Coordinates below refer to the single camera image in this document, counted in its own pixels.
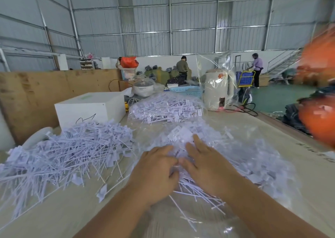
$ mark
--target blue plastic basket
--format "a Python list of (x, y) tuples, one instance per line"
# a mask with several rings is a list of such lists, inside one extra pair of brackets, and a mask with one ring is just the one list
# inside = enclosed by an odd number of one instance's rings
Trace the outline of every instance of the blue plastic basket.
[(202, 94), (201, 88), (199, 86), (194, 86), (194, 85), (170, 88), (170, 91), (178, 92), (178, 93), (188, 95), (188, 96), (198, 97), (200, 99), (201, 99), (201, 94)]
[(254, 79), (253, 72), (236, 72), (236, 80), (238, 87), (249, 87), (252, 86), (252, 81)]

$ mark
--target purple shirt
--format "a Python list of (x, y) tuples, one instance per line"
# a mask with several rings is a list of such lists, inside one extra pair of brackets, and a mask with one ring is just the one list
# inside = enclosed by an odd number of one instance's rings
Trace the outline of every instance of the purple shirt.
[(254, 66), (254, 70), (260, 70), (263, 68), (263, 61), (261, 58), (256, 58), (252, 65)]

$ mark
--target black marker drawing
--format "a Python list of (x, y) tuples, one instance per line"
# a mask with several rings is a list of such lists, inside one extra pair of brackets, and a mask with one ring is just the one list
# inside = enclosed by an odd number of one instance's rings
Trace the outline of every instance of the black marker drawing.
[(84, 122), (84, 121), (86, 121), (86, 120), (88, 120), (88, 119), (91, 119), (91, 121), (93, 121), (93, 118), (95, 117), (95, 115), (96, 114), (94, 114), (94, 115), (92, 115), (91, 117), (88, 117), (88, 118), (86, 118), (86, 119), (83, 119), (83, 118), (79, 118), (77, 121), (76, 121), (76, 125), (77, 125), (77, 122), (79, 121), (79, 120), (81, 120), (81, 122)]

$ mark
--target metal staircase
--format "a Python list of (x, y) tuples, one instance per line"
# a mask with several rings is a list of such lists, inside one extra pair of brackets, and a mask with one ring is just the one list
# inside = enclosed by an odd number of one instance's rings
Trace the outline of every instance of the metal staircase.
[(281, 58), (279, 61), (275, 62), (274, 64), (270, 65), (270, 63), (275, 60), (276, 58), (274, 58), (273, 60), (271, 60), (269, 62), (269, 66), (268, 71), (266, 72), (267, 75), (270, 76), (270, 79), (273, 79), (275, 77), (277, 77), (278, 75), (280, 75), (281, 73), (283, 73), (285, 70), (289, 69), (290, 66), (296, 62), (298, 62), (301, 58), (301, 54), (302, 54), (303, 50), (302, 49), (295, 49), (293, 50), (291, 53), (287, 54), (286, 56), (284, 56), (283, 58)]

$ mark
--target forearm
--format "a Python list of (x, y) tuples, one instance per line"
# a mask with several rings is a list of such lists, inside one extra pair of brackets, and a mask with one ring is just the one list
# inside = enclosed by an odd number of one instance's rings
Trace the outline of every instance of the forearm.
[(222, 198), (257, 238), (327, 237), (243, 177)]
[(126, 186), (74, 238), (127, 238), (145, 210), (143, 200)]

